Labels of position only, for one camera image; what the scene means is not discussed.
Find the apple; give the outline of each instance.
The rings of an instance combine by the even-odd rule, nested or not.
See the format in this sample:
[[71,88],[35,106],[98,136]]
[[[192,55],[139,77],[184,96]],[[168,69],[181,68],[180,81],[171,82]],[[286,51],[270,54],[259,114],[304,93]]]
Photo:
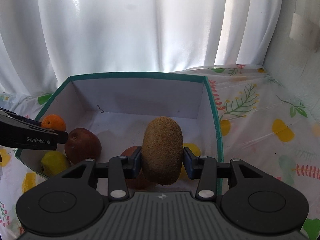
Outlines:
[[[137,149],[138,146],[132,146],[126,149],[121,155],[125,156],[131,156],[134,151]],[[149,186],[156,185],[154,182],[148,181],[145,176],[143,175],[142,170],[140,170],[140,173],[138,174],[137,178],[135,179],[125,179],[125,182],[127,183],[128,188],[136,189],[136,190],[141,190],[145,189]]]
[[73,164],[89,158],[97,160],[101,154],[101,143],[94,133],[85,128],[76,128],[69,133],[64,151]]

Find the white curtain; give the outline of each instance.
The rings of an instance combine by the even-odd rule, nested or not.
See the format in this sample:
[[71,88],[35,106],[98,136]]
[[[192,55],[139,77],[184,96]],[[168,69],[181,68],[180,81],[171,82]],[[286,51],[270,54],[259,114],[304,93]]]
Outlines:
[[0,89],[76,74],[262,64],[282,0],[0,0]]

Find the floral tablecloth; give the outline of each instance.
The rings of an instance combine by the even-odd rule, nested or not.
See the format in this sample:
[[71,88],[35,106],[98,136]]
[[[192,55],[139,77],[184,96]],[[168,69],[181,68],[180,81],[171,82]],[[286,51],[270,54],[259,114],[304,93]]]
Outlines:
[[[302,232],[316,240],[320,231],[320,124],[310,115],[303,98],[295,98],[260,65],[220,65],[179,73],[208,77],[220,116],[224,161],[243,159],[301,191],[310,206]],[[35,118],[49,97],[3,94],[0,107]],[[14,152],[0,149],[3,240],[16,239],[23,232],[15,203],[43,181],[16,159]]]

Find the cardboard box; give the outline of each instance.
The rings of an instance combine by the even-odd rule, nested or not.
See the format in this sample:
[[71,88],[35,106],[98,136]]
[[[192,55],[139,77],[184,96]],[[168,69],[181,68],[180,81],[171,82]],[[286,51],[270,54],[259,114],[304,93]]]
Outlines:
[[[36,120],[49,114],[61,116],[68,133],[77,127],[93,132],[102,145],[98,162],[108,162],[131,146],[141,146],[148,123],[157,116],[174,119],[184,143],[194,143],[202,155],[223,161],[218,112],[205,76],[150,72],[71,76]],[[57,150],[64,152],[64,145],[58,145]],[[45,153],[19,149],[16,157],[40,174]]]

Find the kiwi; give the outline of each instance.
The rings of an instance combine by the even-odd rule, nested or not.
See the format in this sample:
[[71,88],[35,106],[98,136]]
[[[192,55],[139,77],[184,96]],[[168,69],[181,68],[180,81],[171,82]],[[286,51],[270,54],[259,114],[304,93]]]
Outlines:
[[179,178],[183,158],[180,126],[169,117],[157,117],[146,129],[142,144],[141,168],[146,179],[171,185]]

